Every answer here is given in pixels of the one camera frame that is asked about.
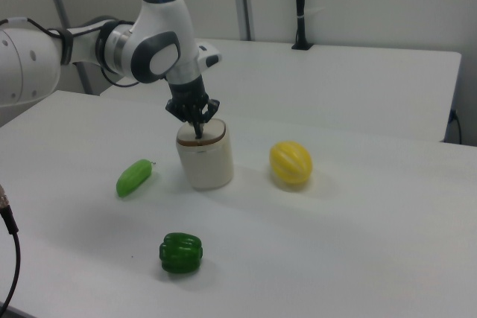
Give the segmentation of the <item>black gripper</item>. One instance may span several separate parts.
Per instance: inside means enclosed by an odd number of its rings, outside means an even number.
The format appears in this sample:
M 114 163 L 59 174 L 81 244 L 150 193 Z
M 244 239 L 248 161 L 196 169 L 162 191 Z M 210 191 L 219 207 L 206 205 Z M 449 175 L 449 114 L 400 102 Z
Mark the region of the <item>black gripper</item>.
M 169 83 L 168 86 L 171 91 L 171 99 L 165 109 L 180 121 L 192 125 L 195 138 L 201 139 L 203 127 L 218 111 L 220 101 L 209 99 L 201 75 L 191 82 Z

